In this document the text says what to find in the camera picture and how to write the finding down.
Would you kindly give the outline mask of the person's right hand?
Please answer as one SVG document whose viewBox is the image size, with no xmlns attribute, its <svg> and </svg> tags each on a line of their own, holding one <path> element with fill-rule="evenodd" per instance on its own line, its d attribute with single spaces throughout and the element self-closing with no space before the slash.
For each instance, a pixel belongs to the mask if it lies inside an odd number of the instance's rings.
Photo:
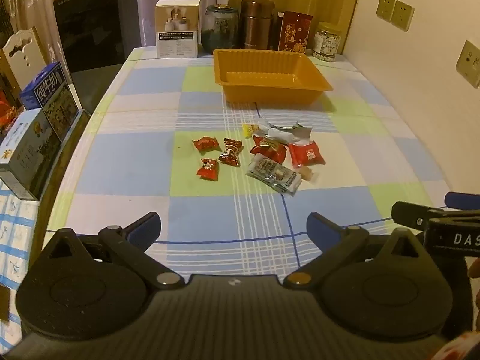
<svg viewBox="0 0 480 360">
<path fill-rule="evenodd" d="M 473 259 L 468 270 L 473 292 L 473 306 L 476 311 L 479 309 L 479 263 L 479 258 Z"/>
</svg>

